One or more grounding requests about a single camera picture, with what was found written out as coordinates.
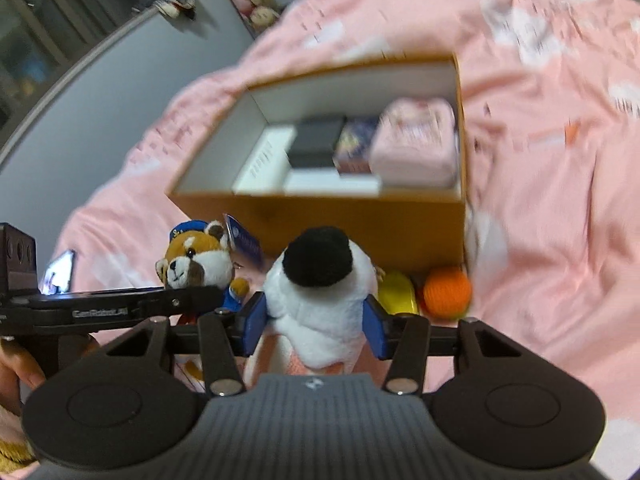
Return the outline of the person's left hand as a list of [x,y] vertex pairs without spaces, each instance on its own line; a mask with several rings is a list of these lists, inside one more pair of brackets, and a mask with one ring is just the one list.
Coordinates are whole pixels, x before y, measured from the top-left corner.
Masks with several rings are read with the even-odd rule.
[[21,414],[21,384],[37,389],[46,376],[35,358],[15,340],[2,339],[0,354],[1,406],[14,415]]

